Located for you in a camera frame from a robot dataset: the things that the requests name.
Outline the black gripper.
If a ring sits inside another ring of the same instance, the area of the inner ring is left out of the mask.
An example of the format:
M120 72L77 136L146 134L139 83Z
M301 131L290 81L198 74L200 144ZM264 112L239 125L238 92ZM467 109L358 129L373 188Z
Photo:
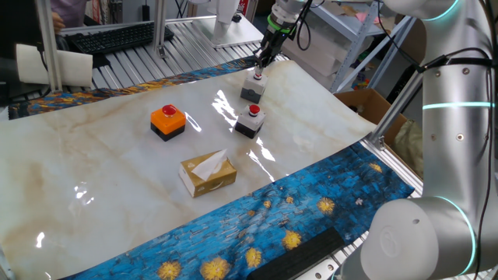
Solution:
M256 61L254 69L255 78L262 77L263 70L265 70L275 60L275 57L281 51L281 47L287 37L287 33L280 31L265 31L263 40L261 41L261 48L254 53Z

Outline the bystander bare hand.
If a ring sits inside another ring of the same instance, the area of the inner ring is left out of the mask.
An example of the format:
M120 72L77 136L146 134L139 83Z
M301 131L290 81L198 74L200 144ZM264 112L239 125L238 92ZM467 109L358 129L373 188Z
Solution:
M56 12L52 12L51 15L52 15L54 32L56 34L59 34L65 28L64 20Z

